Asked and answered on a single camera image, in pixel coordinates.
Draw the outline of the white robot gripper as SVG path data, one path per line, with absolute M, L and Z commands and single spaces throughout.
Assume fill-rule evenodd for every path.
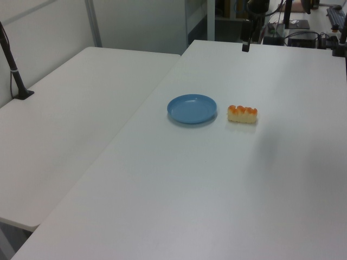
M 252 36 L 253 21 L 244 19 L 241 27 L 242 51 L 249 52 L 250 38 Z

